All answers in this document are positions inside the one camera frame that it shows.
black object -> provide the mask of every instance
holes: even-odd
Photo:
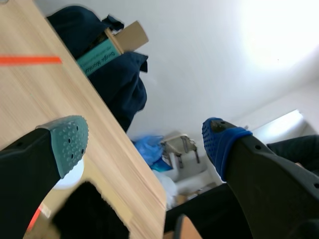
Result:
[[[23,238],[36,209],[59,179],[46,129],[36,129],[0,151],[1,238]]]
[[[120,30],[124,25],[108,16],[100,20],[81,6],[68,6],[47,17],[72,56],[77,59],[105,39],[104,30]],[[148,56],[125,52],[88,76],[124,131],[146,103],[147,94],[140,71],[147,72]]]
[[[227,184],[222,184],[167,211],[164,232],[175,230],[178,217],[185,214],[203,239],[251,239],[242,209]]]
[[[93,184],[81,184],[53,217],[63,239],[128,239],[129,231]]]
[[[223,120],[213,132],[236,127]],[[254,136],[231,147],[226,180],[255,239],[319,238],[319,177],[277,156]]]
[[[267,145],[278,156],[318,174],[319,135],[293,138]],[[222,184],[166,213],[165,232],[174,229],[179,215],[186,214],[203,239],[253,238],[242,209],[228,184]]]

blue plastic bag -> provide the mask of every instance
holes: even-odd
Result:
[[[135,148],[143,157],[148,166],[153,165],[161,158],[163,146],[161,145],[162,136],[145,136],[134,142]]]

navy blue jacket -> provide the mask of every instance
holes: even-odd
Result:
[[[68,6],[47,19],[75,59],[83,55],[106,28],[124,28],[113,17],[101,21],[81,6]],[[144,108],[147,100],[139,77],[140,71],[147,72],[147,58],[136,52],[125,52],[88,76],[124,131],[128,130],[134,115]]]

white bag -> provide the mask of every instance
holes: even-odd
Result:
[[[152,170],[152,172],[158,178],[166,192],[166,210],[172,209],[175,206],[175,197],[177,196],[176,184],[166,175],[155,170]]]

blue rubber pad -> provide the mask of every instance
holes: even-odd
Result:
[[[211,122],[222,120],[220,118],[209,118],[203,123],[202,134],[204,148],[217,173],[223,181],[226,181],[226,166],[228,154],[234,142],[244,136],[252,135],[252,132],[241,127],[227,128],[222,132],[213,132]]]

